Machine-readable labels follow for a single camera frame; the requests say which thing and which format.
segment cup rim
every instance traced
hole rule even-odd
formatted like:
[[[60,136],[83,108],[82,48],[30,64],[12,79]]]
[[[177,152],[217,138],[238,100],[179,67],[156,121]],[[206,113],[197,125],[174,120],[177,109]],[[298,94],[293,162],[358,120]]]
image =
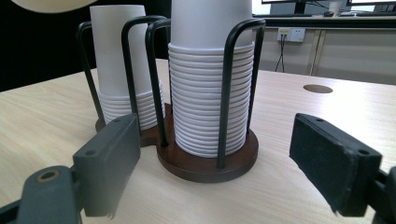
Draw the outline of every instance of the cup rim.
[[[176,112],[176,114],[174,114],[174,118],[176,118],[176,121],[178,119],[182,120],[184,125],[189,126],[189,128],[192,128],[192,129],[195,129],[198,131],[202,131],[202,132],[218,132],[219,131],[219,126],[197,126],[195,123],[191,123],[191,119],[182,118],[177,112]],[[248,121],[248,114],[246,115],[245,118],[241,118],[240,120],[238,120],[234,123],[228,123],[227,129],[235,128],[239,125],[242,125],[242,123],[244,123],[246,121]]]
[[[207,139],[211,139],[213,141],[219,140],[219,131],[203,132],[203,131],[200,131],[200,130],[195,130],[193,128],[190,128],[190,127],[188,127],[186,125],[179,125],[178,122],[176,123],[176,125],[177,125],[177,129],[179,129],[179,130],[181,129],[183,132],[185,132],[186,134],[189,134],[191,137],[193,137],[193,136],[202,136],[202,137],[207,137]],[[236,129],[235,127],[233,129],[231,129],[231,130],[227,130],[227,137],[228,136],[235,136],[240,131],[241,131],[240,128]]]
[[[194,73],[188,73],[188,72],[180,72],[180,71],[175,70],[172,67],[169,68],[169,71],[171,72],[172,75],[180,77],[180,78],[186,78],[186,79],[197,80],[197,81],[222,81],[222,74],[215,74],[215,75],[213,75],[213,74],[194,74]],[[246,71],[232,74],[232,78],[240,78],[240,77],[250,76],[252,72],[253,72],[253,67],[249,68]]]
[[[248,57],[244,60],[233,61],[233,67],[240,67],[246,64],[253,62],[253,56]],[[169,55],[169,61],[177,64],[179,66],[190,67],[190,68],[208,68],[208,69],[223,69],[223,62],[196,62],[196,61],[188,61],[182,60],[178,58],[174,58]]]
[[[224,54],[224,49],[189,49],[185,47],[180,47],[171,43],[168,44],[168,48],[175,52],[189,53],[189,54],[199,54],[199,55],[222,55]],[[254,43],[251,42],[250,45],[235,47],[233,49],[234,53],[244,53],[254,49]]]
[[[246,135],[246,132],[241,132],[234,136],[233,138],[227,138],[226,142],[228,144],[234,144],[235,142],[242,141],[242,136]],[[219,144],[219,140],[213,140],[213,141],[208,141],[208,140],[201,140],[201,139],[195,139],[193,137],[189,137],[184,133],[178,132],[177,135],[179,138],[182,138],[184,140],[187,140],[186,145],[190,146],[195,146],[197,150],[204,150],[203,148],[199,147],[204,147],[207,148],[207,150],[216,150],[217,151],[217,145]]]
[[[218,110],[220,107],[220,103],[213,104],[213,105],[202,105],[202,104],[192,103],[191,101],[185,101],[185,99],[181,99],[179,96],[175,96],[175,95],[172,95],[172,98],[176,99],[180,105],[188,106],[191,108],[206,109],[206,110]],[[230,102],[230,108],[238,107],[238,106],[242,105],[244,103],[244,100],[249,101],[250,94],[247,95],[247,97],[245,99],[241,99],[241,100],[235,101],[235,102]]]
[[[237,101],[241,101],[246,99],[247,97],[249,97],[250,95],[250,91],[246,91],[243,92],[240,95],[235,95],[233,97],[230,97],[230,104],[233,104]],[[208,97],[205,98],[193,98],[193,100],[191,100],[191,98],[186,97],[185,95],[183,95],[183,93],[181,93],[181,91],[177,91],[177,89],[172,88],[172,97],[175,97],[184,101],[184,102],[190,102],[192,104],[198,104],[198,105],[219,105],[221,102],[221,97],[218,99],[210,99]]]
[[[187,94],[189,94],[189,93],[198,93],[198,94],[215,93],[215,94],[221,95],[221,83],[215,87],[214,86],[204,86],[206,83],[202,83],[202,82],[197,82],[196,83],[197,86],[192,86],[192,85],[186,84],[186,83],[188,83],[188,82],[183,81],[182,78],[171,76],[172,89],[176,88],[176,89],[179,89],[180,91],[187,91]],[[242,79],[241,82],[238,81],[237,84],[235,84],[235,83],[233,84],[233,81],[232,81],[231,92],[230,92],[231,97],[233,97],[234,95],[237,95],[238,92],[240,92],[242,89],[248,89],[246,91],[249,91],[250,85],[251,85],[250,77],[247,77],[245,80]]]
[[[193,119],[191,117],[187,117],[185,112],[179,111],[176,108],[174,108],[173,112],[174,112],[174,114],[177,114],[177,118],[178,119],[182,119],[184,122],[187,122],[189,124],[193,124],[194,123],[194,125],[197,125],[196,123],[201,123],[202,127],[204,127],[204,126],[205,127],[219,127],[219,119],[214,119],[214,120]],[[235,123],[237,123],[238,121],[241,121],[242,119],[245,119],[246,116],[248,116],[248,110],[246,110],[243,114],[241,114],[241,115],[239,115],[237,117],[228,119],[228,123],[236,125]]]
[[[226,155],[230,155],[232,153],[235,153],[237,150],[239,150],[241,148],[241,146],[244,145],[245,142],[246,142],[246,140],[244,140],[244,138],[246,139],[246,135],[245,134],[241,135],[241,138],[238,139],[238,140],[241,141],[238,145],[235,145],[235,146],[232,146],[232,147],[228,147],[228,148],[226,147],[225,154]],[[180,137],[176,138],[176,141],[180,141],[180,140],[181,140],[181,144],[187,145],[187,147],[191,147],[191,146],[189,146],[190,144],[189,144],[188,141],[185,141],[184,139],[180,139]],[[214,158],[218,156],[218,145],[216,145],[215,148],[212,147],[210,149],[207,149],[209,151],[213,151],[214,152],[213,154],[208,154],[208,153],[204,154],[204,153],[196,152],[195,150],[190,150],[190,149],[187,149],[187,148],[183,148],[185,146],[181,146],[180,143],[178,143],[178,142],[177,142],[177,145],[181,149],[185,150],[186,152],[188,152],[190,154],[193,154],[193,155],[196,155],[196,156],[205,156],[205,157],[214,157]]]
[[[176,70],[176,71],[179,71],[182,73],[207,75],[207,76],[222,75],[222,72],[223,72],[222,68],[218,68],[218,69],[189,68],[189,67],[177,65],[175,63],[172,63],[171,61],[169,61],[169,67],[172,68],[173,70]],[[253,67],[253,62],[244,64],[241,66],[233,67],[232,75],[244,73],[252,67]]]
[[[179,77],[178,75],[175,75],[172,72],[171,72],[171,79],[172,81],[174,79],[175,82],[179,84],[183,84],[189,87],[197,87],[197,88],[200,88],[200,85],[204,85],[206,88],[220,88],[222,85],[222,80],[206,81],[206,80],[186,79]],[[247,81],[251,82],[250,74],[247,74],[245,77],[232,78],[231,86],[244,84]]]
[[[180,53],[180,52],[174,52],[172,50],[168,50],[169,56],[172,56],[177,59],[182,59],[182,60],[189,60],[189,61],[195,61],[195,62],[216,62],[216,63],[222,63],[224,61],[224,54],[221,55],[198,55],[198,54],[190,54],[190,53]],[[254,55],[254,50],[247,51],[245,53],[235,53],[233,55],[233,60],[238,61],[238,60],[244,60],[246,58],[251,57]]]

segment light wooden table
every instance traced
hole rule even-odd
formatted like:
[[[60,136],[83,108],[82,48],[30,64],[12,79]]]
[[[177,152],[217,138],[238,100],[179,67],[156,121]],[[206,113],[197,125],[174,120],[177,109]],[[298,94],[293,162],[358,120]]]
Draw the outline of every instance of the light wooden table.
[[[159,61],[165,101],[167,66]],[[306,91],[325,85],[332,93]],[[381,168],[396,165],[396,87],[260,71],[251,121],[259,157],[245,175],[198,184],[167,172],[154,147],[142,148],[113,220],[84,223],[371,223],[341,217],[289,158],[296,113],[326,119],[383,154]],[[97,120],[82,73],[0,93],[0,206],[21,197],[25,179],[72,156],[96,133]]]

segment power socket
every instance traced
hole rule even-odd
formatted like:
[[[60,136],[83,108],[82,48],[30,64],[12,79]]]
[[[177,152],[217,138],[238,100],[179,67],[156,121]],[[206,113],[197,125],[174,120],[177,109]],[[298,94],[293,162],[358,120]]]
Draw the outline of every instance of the power socket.
[[[291,28],[279,28],[277,30],[277,40],[281,41],[284,38],[285,41],[290,41],[290,34],[291,34]]]
[[[303,42],[305,36],[305,28],[291,28],[290,41]]]

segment table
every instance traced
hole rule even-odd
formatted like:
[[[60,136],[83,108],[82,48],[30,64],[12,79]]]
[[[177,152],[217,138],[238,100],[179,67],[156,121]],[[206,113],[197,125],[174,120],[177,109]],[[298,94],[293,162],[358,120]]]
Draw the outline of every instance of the table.
[[[158,61],[169,102],[166,61]],[[306,91],[306,84],[332,93]],[[199,184],[160,164],[155,147],[142,148],[116,217],[84,223],[371,223],[341,217],[289,158],[296,113],[326,119],[396,164],[396,87],[260,71],[251,130],[259,139],[252,169],[235,180]],[[51,166],[71,166],[73,154],[95,134],[97,115],[83,73],[0,93],[0,206],[21,197],[25,179]]]

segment round wooden base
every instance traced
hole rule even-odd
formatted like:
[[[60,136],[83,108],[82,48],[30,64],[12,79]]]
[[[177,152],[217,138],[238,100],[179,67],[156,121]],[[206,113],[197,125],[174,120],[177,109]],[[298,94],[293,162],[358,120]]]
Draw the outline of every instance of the round wooden base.
[[[163,167],[173,175],[199,183],[219,183],[235,179],[254,165],[259,151],[259,141],[249,130],[245,144],[234,154],[226,156],[225,168],[217,168],[216,158],[193,156],[181,149],[175,138],[174,119],[170,105],[165,105],[166,137],[169,145],[161,147],[157,126],[140,134],[140,146],[156,146],[158,159]]]

